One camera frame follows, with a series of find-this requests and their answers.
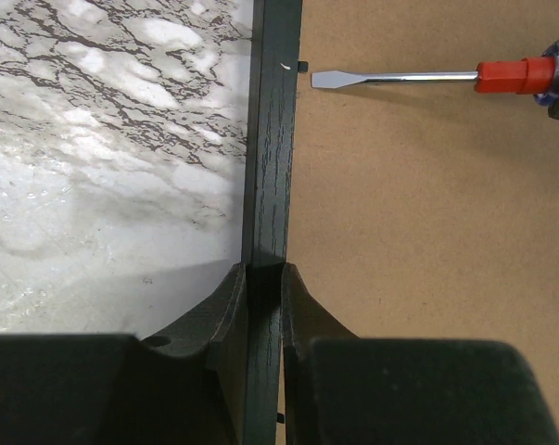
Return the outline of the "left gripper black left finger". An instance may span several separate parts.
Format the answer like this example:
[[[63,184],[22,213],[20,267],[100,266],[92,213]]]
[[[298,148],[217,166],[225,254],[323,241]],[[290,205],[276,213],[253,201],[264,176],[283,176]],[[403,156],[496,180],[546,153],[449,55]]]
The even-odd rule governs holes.
[[[238,444],[246,271],[156,334],[0,335],[0,444]]]

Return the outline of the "black picture frame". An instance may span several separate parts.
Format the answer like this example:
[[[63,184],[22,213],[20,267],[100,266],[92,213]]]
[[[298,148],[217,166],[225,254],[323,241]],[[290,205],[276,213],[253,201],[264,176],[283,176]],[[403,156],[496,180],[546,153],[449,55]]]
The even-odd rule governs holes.
[[[258,1],[243,260],[244,441],[272,444],[280,264],[363,337],[501,340],[559,428],[559,121],[469,85],[311,87],[310,71],[470,70],[559,38],[559,1]]]

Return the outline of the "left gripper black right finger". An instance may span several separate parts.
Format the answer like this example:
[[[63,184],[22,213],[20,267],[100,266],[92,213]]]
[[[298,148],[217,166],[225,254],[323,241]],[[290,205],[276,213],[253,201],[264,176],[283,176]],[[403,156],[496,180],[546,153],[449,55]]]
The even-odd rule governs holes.
[[[522,354],[499,341],[362,338],[296,266],[281,278],[290,444],[558,444]]]

